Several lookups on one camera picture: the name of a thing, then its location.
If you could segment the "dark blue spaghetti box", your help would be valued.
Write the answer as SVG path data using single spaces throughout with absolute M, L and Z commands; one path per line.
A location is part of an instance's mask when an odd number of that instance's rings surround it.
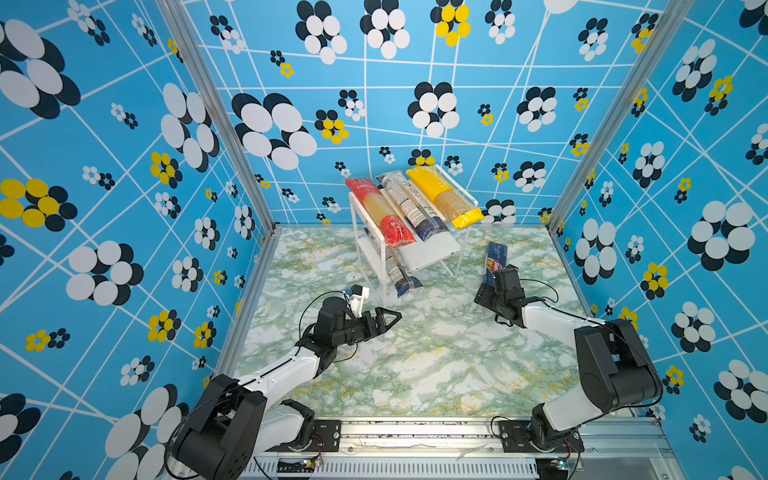
M 507 266 L 508 247 L 504 244 L 489 242 L 484 263 L 483 284 L 494 288 L 494 273 Z

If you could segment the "clear dark spaghetti bag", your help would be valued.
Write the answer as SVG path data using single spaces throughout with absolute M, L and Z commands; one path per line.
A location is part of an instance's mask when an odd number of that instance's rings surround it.
M 421 288 L 423 283 L 411 272 L 398 249 L 382 244 L 376 235 L 368 228 L 364 229 L 367 238 L 380 257 L 384 253 L 384 270 L 389 281 L 394 285 L 397 297 L 402 297 L 411 290 Z

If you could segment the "red spaghetti bag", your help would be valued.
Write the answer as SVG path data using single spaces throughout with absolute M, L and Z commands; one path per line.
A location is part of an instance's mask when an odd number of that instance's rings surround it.
M 388 246 L 397 248 L 415 242 L 411 231 L 370 178 L 349 178 L 345 185 L 361 202 Z

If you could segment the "clear blue spaghetti bag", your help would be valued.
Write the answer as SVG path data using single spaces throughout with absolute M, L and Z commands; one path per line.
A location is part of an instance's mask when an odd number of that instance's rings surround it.
M 426 197 L 402 172 L 385 173 L 379 175 L 377 180 L 398 205 L 408 224 L 422 241 L 448 231 L 446 224 L 428 204 Z

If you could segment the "yellow spaghetti bag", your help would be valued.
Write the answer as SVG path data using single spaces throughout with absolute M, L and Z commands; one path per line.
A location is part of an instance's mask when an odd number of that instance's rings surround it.
M 482 211 L 463 196 L 435 166 L 415 166 L 406 171 L 410 180 L 456 229 L 484 219 Z

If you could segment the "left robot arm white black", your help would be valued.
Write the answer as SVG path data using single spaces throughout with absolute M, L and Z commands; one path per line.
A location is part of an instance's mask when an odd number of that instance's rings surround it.
M 285 356 L 239 379 L 214 377 L 171 433 L 163 460 L 177 460 L 192 479 L 237 479 L 261 452 L 308 445 L 315 413 L 288 394 L 329 369 L 339 347 L 383 335 L 402 318 L 383 307 L 366 311 L 363 303 L 360 294 L 330 293 Z

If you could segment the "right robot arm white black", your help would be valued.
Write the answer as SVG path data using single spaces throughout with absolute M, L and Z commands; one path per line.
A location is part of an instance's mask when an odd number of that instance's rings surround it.
M 532 411 L 528 431 L 537 449 L 552 450 L 587 422 L 662 398 L 662 379 L 631 321 L 580 317 L 529 297 L 513 265 L 488 272 L 475 302 L 497 323 L 549 336 L 576 353 L 579 383 Z

